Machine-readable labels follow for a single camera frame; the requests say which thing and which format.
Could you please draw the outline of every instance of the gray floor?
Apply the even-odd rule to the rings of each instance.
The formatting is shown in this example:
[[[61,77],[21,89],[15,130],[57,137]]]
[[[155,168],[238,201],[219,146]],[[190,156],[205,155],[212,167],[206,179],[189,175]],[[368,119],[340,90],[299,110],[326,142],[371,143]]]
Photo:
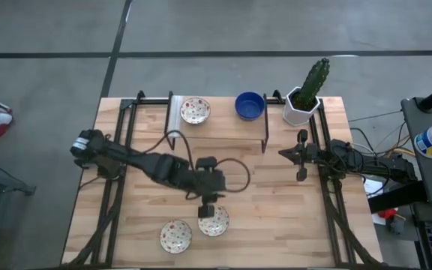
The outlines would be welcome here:
[[[124,0],[0,0],[0,53],[110,52]],[[432,1],[134,0],[121,51],[432,50]],[[110,97],[287,93],[318,57],[119,59]],[[323,96],[343,96],[349,119],[400,109],[432,92],[432,56],[331,57]],[[0,165],[37,185],[13,194],[0,237],[0,269],[56,266],[81,171],[69,148],[95,119],[108,59],[0,59],[0,99],[16,122],[0,139]],[[353,122],[373,145],[401,114]],[[355,141],[363,143],[358,133]],[[392,146],[394,132],[378,145]],[[417,266],[414,233],[376,228],[384,260]]]

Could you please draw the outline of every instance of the white hexagonal pot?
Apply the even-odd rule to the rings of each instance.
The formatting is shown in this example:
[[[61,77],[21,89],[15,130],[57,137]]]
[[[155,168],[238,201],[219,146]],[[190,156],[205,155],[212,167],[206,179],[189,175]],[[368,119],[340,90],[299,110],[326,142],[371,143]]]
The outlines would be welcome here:
[[[316,97],[316,104],[314,105],[314,108],[309,112],[293,108],[290,97],[293,93],[297,93],[300,91],[301,87],[296,86],[289,94],[286,95],[286,104],[284,105],[283,119],[293,127],[307,123],[309,121],[309,118],[311,118],[311,116],[320,106],[320,99]]]

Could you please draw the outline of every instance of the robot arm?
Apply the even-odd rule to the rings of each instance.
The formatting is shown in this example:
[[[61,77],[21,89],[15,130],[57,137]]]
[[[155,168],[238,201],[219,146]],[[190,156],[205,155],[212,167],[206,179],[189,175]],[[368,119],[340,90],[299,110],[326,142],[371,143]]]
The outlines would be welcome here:
[[[300,130],[298,144],[294,148],[278,152],[295,165],[299,165],[300,169],[296,176],[298,181],[306,179],[305,163],[324,165],[326,173],[336,179],[344,179],[347,173],[358,173],[391,178],[402,184],[418,181],[413,165],[401,156],[386,158],[362,154],[353,149],[348,142],[339,139],[333,139],[327,145],[327,150],[322,150],[314,143],[305,144],[307,139],[308,131]]]
[[[198,217],[214,215],[215,203],[226,190],[223,172],[215,169],[218,162],[214,157],[200,158],[195,170],[190,163],[171,154],[145,153],[124,147],[109,141],[100,130],[83,130],[71,147],[77,165],[93,163],[97,165],[97,174],[105,179],[117,179],[122,164],[142,170],[153,182],[168,188],[175,188],[202,197]]]

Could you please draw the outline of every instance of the small plate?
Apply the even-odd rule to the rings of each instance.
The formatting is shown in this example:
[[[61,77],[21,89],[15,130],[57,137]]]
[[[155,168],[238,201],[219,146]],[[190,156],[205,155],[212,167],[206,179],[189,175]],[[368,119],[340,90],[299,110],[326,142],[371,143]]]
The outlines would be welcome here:
[[[191,244],[193,233],[183,220],[171,220],[161,229],[159,240],[161,247],[171,254],[180,254]]]
[[[214,217],[199,218],[198,226],[207,236],[220,236],[230,226],[230,216],[223,206],[214,205]]]
[[[208,101],[201,97],[192,97],[181,105],[181,117],[189,124],[201,124],[211,114]]]

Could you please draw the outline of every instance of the green cactus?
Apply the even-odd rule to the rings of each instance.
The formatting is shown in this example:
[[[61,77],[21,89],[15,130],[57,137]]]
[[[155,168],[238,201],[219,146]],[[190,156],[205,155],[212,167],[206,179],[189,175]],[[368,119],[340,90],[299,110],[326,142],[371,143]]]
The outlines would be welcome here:
[[[323,58],[316,62],[307,74],[301,91],[291,97],[292,107],[298,110],[313,109],[317,93],[320,91],[329,74],[329,60]]]

